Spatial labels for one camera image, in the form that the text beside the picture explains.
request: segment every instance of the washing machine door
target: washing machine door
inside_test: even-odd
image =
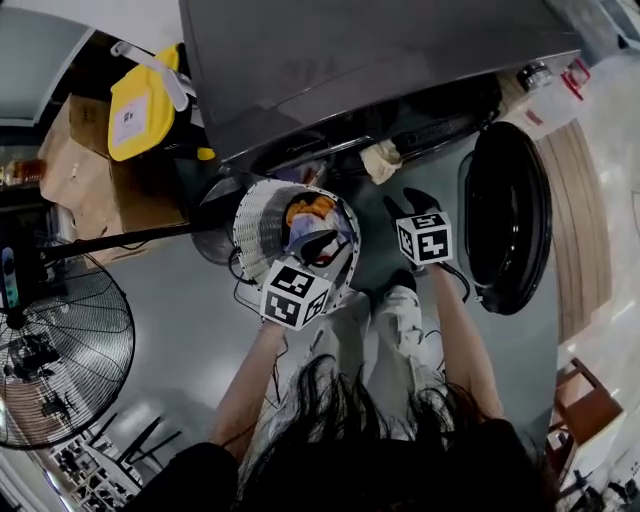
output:
[[[517,313],[535,293],[551,246],[551,192],[542,160],[524,132],[499,122],[480,134],[460,180],[459,259],[488,311]]]

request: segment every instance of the cardboard box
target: cardboard box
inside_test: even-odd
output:
[[[152,154],[111,160],[108,127],[108,103],[69,96],[38,152],[47,162],[42,196],[72,212],[78,238],[84,240],[183,223],[173,195],[171,163]],[[92,256],[106,264],[153,245]]]

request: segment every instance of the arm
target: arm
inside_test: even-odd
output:
[[[504,418],[489,354],[450,274],[438,265],[430,265],[429,273],[436,291],[447,382],[468,391],[485,415]]]
[[[264,323],[218,407],[209,440],[224,447],[238,463],[251,443],[284,333],[284,327]]]

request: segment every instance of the shoe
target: shoe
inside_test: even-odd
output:
[[[414,292],[418,289],[413,274],[404,268],[400,268],[393,273],[389,280],[387,291],[391,290],[394,286],[404,286]]]

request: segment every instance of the white pants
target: white pants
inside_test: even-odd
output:
[[[309,360],[329,354],[335,358],[335,370],[355,380],[364,366],[364,340],[370,322],[369,298],[353,292],[324,318]],[[391,289],[376,311],[378,354],[366,385],[385,416],[404,419],[409,396],[436,382],[436,368],[424,364],[419,344],[424,333],[437,330],[438,325],[428,318],[424,323],[418,296],[404,286]]]

